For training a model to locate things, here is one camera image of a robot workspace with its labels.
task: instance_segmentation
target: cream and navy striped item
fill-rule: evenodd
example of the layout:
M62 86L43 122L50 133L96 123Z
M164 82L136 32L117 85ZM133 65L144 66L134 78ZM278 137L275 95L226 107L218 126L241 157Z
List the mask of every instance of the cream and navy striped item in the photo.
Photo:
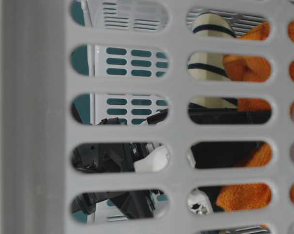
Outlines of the cream and navy striped item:
M235 38L235 32L221 16L204 13L192 25L192 31L199 36ZM230 81L222 64L222 54L194 53L188 62L188 70L195 80ZM236 108L235 98L197 97L193 103L207 108Z

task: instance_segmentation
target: gray plastic basket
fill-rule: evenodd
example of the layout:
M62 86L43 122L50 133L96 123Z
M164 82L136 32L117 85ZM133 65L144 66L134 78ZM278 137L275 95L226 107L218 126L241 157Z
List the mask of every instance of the gray plastic basket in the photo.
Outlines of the gray plastic basket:
M193 234L200 230L266 224L286 234L294 223L289 191L294 183L290 146L294 124L289 108L294 84L288 74L294 44L287 25L294 5L287 0L155 0L167 11L162 31L141 32L84 28L70 16L71 0L0 0L0 234ZM217 9L267 17L266 41L199 38L185 25L190 9ZM123 79L78 75L71 52L78 45L156 47L168 56L162 79ZM266 83L194 82L186 63L194 51L258 55L273 68ZM170 114L157 126L83 126L71 116L73 99L83 93L159 94ZM189 120L187 105L196 95L257 97L273 107L261 126L200 126ZM86 142L159 141L171 153L169 166L157 174L81 175L70 166L72 149ZM263 168L193 170L186 158L197 141L263 140L273 149ZM263 182L272 201L261 210L195 216L187 207L196 186ZM70 204L79 193L159 188L170 199L160 219L81 225Z

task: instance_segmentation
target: orange towel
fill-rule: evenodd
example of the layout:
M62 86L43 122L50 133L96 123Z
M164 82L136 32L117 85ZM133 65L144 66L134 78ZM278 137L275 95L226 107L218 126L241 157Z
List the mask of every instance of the orange towel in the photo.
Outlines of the orange towel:
M268 37L269 32L269 24L265 22L240 39L264 40ZM288 32L294 42L294 22L290 23ZM225 55L223 65L228 77L233 81L264 82L271 73L269 63L259 57ZM290 75L294 81L294 62L290 66ZM270 105L261 99L241 98L238 100L238 110L270 110ZM263 166L271 160L271 157L271 148L264 143L247 162L239 166ZM293 190L291 190L291 199L294 201ZM222 187L217 205L225 211L249 210L265 207L270 200L271 191L265 184L229 185Z

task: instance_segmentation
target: slotted plastic panel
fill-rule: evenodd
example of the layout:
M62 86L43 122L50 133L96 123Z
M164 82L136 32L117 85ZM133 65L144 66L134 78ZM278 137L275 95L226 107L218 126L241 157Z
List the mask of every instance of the slotted plastic panel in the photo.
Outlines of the slotted plastic panel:
M289 64L294 44L287 25L294 4L287 0L156 0L169 21L156 33L103 30L78 26L70 16L71 0L0 0L0 234L193 234L267 224L273 234L286 234L294 222L289 190L294 165L289 148L294 123L289 107L294 84ZM185 18L200 6L267 17L272 33L266 41L196 37ZM163 79L85 78L70 65L73 49L84 43L158 47L167 52L170 70ZM264 56L272 62L265 84L195 83L185 64L194 51ZM70 114L75 97L83 93L153 93L168 97L171 113L165 124L109 126L79 125ZM262 126L199 126L187 116L196 95L258 97L275 109ZM195 141L263 140L274 159L266 168L192 170L186 158ZM72 149L85 142L160 141L171 152L169 166L157 174L79 175L70 166ZM272 189L267 208L197 217L187 208L196 186L266 183ZM161 219L83 226L70 214L72 199L85 191L159 188L171 204Z
M156 95L95 94L92 97L95 98L93 115L95 124L102 119L116 117L126 119L128 125L140 124L158 110L168 108L163 98Z
M168 20L168 14L161 3L147 0L86 0L86 2L92 26L95 28L153 32L162 30Z
M168 70L168 59L159 49L146 47L109 47L94 46L95 49L95 78L105 77L127 79L159 79ZM125 98L127 103L114 103L113 99ZM167 108L159 106L157 101L163 98L157 95L121 95L92 94L90 95L90 110L92 123L98 124L102 119L119 117L126 119L128 125L140 124L147 116L153 115L157 110ZM145 111L133 112L134 109Z

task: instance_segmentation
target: black object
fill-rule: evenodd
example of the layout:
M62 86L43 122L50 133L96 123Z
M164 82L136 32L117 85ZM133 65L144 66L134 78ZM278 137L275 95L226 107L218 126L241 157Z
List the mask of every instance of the black object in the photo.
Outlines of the black object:
M168 109L147 118L148 124L163 121ZM197 124L262 124L271 117L271 111L240 112L236 109L189 108L189 117Z
M218 32L223 32L226 33L230 36L232 36L233 38L236 38L236 34L231 31L228 28L225 28L223 26L220 25L215 25L215 24L203 24L203 25L199 25L198 27L194 28L193 33L197 33L203 30L213 30L213 31L218 31Z
M119 118L104 119L102 124L121 124ZM145 143L83 144L73 151L72 164L85 173L134 172L134 162L148 155ZM90 215L96 204L110 199L128 218L153 217L150 190L129 192L84 193L75 198L72 212Z
M190 118L198 124L261 124L271 117L270 111L238 112L236 109L208 109L196 104L188 108ZM73 116L81 118L72 105ZM148 124L163 121L168 109L147 118ZM119 118L102 120L99 125L121 124ZM196 161L196 168L232 167L242 159L247 159L261 142L202 142L194 145L191 150ZM146 143L106 143L83 144L73 152L72 164L85 173L117 173L134 172L134 162L148 155ZM216 205L220 187L200 188L210 198L214 211L221 210ZM110 199L115 206L128 218L153 217L153 202L150 190L129 192L84 193L76 197L72 203L72 212L83 211L90 215L96 211L98 202Z

